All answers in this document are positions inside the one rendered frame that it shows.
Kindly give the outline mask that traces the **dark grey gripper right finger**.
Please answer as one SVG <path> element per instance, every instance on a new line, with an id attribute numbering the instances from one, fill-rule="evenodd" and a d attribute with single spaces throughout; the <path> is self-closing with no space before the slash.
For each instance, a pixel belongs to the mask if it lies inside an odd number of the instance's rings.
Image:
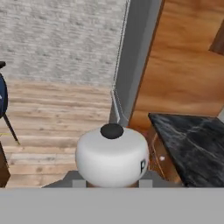
<path id="1" fill-rule="evenodd" d="M 139 179 L 140 188 L 175 188 L 182 186 L 181 183 L 174 183 L 161 178 L 155 171 L 147 171 Z"/>

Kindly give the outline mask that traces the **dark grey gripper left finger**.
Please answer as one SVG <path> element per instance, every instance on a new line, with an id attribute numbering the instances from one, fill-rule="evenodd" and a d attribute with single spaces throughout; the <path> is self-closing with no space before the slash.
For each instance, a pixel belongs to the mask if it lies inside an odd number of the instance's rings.
<path id="1" fill-rule="evenodd" d="M 55 181 L 48 188 L 85 188 L 86 180 L 79 174 L 78 171 L 69 171 L 63 179 Z"/>

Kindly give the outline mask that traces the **white shaker with black cap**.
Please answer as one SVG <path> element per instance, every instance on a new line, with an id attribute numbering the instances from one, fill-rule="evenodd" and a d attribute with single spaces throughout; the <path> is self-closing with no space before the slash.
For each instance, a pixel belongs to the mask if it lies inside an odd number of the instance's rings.
<path id="1" fill-rule="evenodd" d="M 83 134 L 75 152 L 79 174 L 97 187 L 135 184 L 149 164 L 149 148 L 139 132 L 107 123 Z"/>

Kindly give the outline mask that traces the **wooden base cabinet door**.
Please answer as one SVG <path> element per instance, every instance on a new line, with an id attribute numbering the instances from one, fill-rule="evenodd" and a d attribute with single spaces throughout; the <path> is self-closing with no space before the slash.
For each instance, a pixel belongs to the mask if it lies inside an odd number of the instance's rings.
<path id="1" fill-rule="evenodd" d="M 147 131 L 146 140 L 149 145 L 150 162 L 149 169 L 167 181 L 183 184 L 178 174 L 175 163 L 173 162 L 168 145 L 158 131 L 151 125 Z"/>

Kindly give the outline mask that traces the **tall wooden cabinet panel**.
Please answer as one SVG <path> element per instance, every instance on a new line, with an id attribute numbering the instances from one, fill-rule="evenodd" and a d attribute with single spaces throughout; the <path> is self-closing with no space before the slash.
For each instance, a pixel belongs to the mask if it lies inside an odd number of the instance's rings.
<path id="1" fill-rule="evenodd" d="M 224 55 L 210 50 L 224 0 L 164 0 L 129 126 L 149 113 L 217 116 L 224 107 Z"/>

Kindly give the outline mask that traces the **dark brown wooden furniture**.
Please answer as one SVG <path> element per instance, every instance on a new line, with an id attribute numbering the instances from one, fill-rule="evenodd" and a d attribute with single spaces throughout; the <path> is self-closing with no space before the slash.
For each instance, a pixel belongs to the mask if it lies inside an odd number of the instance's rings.
<path id="1" fill-rule="evenodd" d="M 4 154 L 4 149 L 0 143 L 0 188 L 5 188 L 11 174 L 9 172 L 9 166 L 7 163 L 6 156 Z"/>

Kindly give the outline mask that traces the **blue chair with black legs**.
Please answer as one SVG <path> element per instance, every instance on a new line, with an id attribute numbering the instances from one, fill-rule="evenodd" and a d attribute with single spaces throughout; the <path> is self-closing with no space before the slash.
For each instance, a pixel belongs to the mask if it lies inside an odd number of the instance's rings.
<path id="1" fill-rule="evenodd" d="M 10 120 L 6 115 L 8 108 L 8 89 L 4 77 L 0 73 L 0 119 L 3 118 L 10 129 L 10 133 L 13 135 L 14 140 L 19 143 L 14 129 L 11 126 Z"/>

